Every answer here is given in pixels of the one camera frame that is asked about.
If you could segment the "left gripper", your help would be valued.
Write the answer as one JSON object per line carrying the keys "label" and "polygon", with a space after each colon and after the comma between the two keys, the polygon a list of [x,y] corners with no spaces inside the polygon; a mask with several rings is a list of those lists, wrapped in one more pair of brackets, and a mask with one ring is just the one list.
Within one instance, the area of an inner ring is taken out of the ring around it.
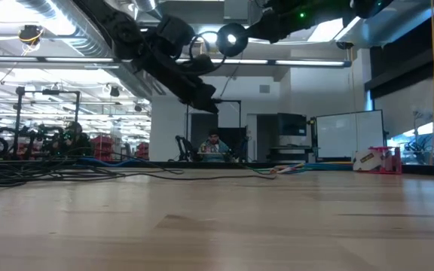
{"label": "left gripper", "polygon": [[142,46],[132,58],[132,64],[138,70],[149,73],[162,83],[183,104],[194,109],[218,114],[219,110],[212,99],[215,87],[205,84],[196,72],[190,72],[175,63],[156,49]]}

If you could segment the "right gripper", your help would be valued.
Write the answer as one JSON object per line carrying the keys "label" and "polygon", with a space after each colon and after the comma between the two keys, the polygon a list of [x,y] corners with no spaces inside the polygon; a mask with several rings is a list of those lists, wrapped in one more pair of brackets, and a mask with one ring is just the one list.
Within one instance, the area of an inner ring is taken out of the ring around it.
{"label": "right gripper", "polygon": [[267,0],[261,19],[248,27],[248,38],[271,44],[287,38],[293,32],[310,29],[320,23],[342,19],[349,23],[355,16],[352,0]]}

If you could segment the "black plastic spool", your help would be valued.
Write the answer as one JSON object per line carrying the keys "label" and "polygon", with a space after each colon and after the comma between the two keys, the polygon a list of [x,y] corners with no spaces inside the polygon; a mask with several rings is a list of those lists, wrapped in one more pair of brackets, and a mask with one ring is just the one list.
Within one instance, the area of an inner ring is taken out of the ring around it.
{"label": "black plastic spool", "polygon": [[238,23],[229,23],[218,30],[215,44],[224,56],[234,57],[246,49],[248,42],[246,28]]}

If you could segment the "person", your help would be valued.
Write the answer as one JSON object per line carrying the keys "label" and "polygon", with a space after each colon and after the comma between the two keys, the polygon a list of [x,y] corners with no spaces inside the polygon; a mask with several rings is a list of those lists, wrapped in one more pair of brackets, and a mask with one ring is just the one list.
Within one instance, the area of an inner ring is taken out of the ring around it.
{"label": "person", "polygon": [[63,154],[70,156],[90,156],[92,153],[89,136],[83,132],[78,122],[71,122],[63,134],[63,143],[60,146]]}
{"label": "person", "polygon": [[211,129],[197,153],[203,162],[223,163],[231,160],[230,152],[231,149],[220,139],[219,131]]}

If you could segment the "black equipment cart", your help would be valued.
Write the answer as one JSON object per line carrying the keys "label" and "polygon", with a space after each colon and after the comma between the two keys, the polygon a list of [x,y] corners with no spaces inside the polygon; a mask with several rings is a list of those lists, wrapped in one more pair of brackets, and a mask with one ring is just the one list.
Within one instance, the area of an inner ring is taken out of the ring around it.
{"label": "black equipment cart", "polygon": [[277,114],[277,145],[267,156],[272,163],[307,163],[313,149],[307,144],[307,117],[302,114]]}

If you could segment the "white whiteboard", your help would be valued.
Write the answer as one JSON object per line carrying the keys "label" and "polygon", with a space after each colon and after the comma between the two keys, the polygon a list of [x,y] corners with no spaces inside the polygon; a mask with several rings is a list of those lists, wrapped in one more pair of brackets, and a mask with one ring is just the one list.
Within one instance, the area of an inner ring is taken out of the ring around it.
{"label": "white whiteboard", "polygon": [[382,110],[316,117],[317,157],[353,158],[357,151],[385,145]]}

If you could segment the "long ceiling light bar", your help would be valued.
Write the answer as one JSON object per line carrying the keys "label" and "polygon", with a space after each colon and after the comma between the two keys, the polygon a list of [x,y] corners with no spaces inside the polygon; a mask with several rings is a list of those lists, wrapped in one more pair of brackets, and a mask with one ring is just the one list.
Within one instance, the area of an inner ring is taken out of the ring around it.
{"label": "long ceiling light bar", "polygon": [[[0,63],[22,63],[36,65],[50,64],[85,64],[93,66],[120,66],[130,64],[132,60],[119,60],[104,57],[51,57],[51,56],[0,56]],[[184,67],[214,68],[222,65],[259,65],[305,68],[349,68],[352,62],[349,60],[286,60],[286,59],[211,59],[204,57],[198,59],[180,58],[175,61],[177,65]]]}

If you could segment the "red tape dispenser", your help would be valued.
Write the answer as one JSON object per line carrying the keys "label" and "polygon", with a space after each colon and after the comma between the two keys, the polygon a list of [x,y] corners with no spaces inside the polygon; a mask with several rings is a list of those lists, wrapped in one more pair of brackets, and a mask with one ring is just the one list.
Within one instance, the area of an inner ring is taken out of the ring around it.
{"label": "red tape dispenser", "polygon": [[353,158],[353,171],[401,175],[401,151],[394,147],[370,147],[365,151],[357,151]]}

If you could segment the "black gantry frame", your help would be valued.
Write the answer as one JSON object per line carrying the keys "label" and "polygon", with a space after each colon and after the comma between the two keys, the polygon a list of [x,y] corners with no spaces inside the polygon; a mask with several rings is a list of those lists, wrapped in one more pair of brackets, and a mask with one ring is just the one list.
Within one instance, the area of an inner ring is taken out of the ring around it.
{"label": "black gantry frame", "polygon": [[[22,105],[23,105],[23,96],[26,93],[41,93],[43,95],[58,96],[59,94],[63,93],[63,91],[62,90],[51,90],[51,89],[43,89],[43,90],[39,90],[39,91],[37,91],[37,90],[26,91],[25,87],[17,87],[16,88],[16,94],[18,96],[18,100],[17,100],[17,105],[16,105],[15,132],[14,132],[14,143],[13,143],[13,152],[12,152],[13,158],[17,157],[18,140],[19,140],[19,135],[20,135],[21,110],[22,110]],[[80,91],[69,91],[69,93],[76,95],[74,123],[77,123],[78,117],[79,117],[81,92]]]}
{"label": "black gantry frame", "polygon": [[243,125],[243,106],[240,100],[216,99],[218,114],[186,107],[185,137],[181,144],[185,146],[188,159],[202,161],[197,153],[200,145],[207,140],[211,129],[219,131],[220,139],[231,149],[229,162],[243,162],[247,155],[246,126]]}

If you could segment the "silver ventilation duct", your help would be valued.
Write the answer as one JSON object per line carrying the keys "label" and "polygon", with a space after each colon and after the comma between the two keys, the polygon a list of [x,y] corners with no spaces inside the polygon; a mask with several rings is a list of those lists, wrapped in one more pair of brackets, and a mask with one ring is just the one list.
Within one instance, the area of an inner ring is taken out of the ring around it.
{"label": "silver ventilation duct", "polygon": [[[80,11],[72,0],[15,0],[24,8],[35,12],[43,23],[63,23],[74,28],[68,35],[63,35],[64,42],[73,47],[81,55],[87,57],[113,58],[111,48],[104,41],[97,28],[86,15]],[[128,64],[120,64],[117,69],[109,70],[111,75],[134,96],[149,99],[152,97],[152,87],[136,72],[132,72]]]}

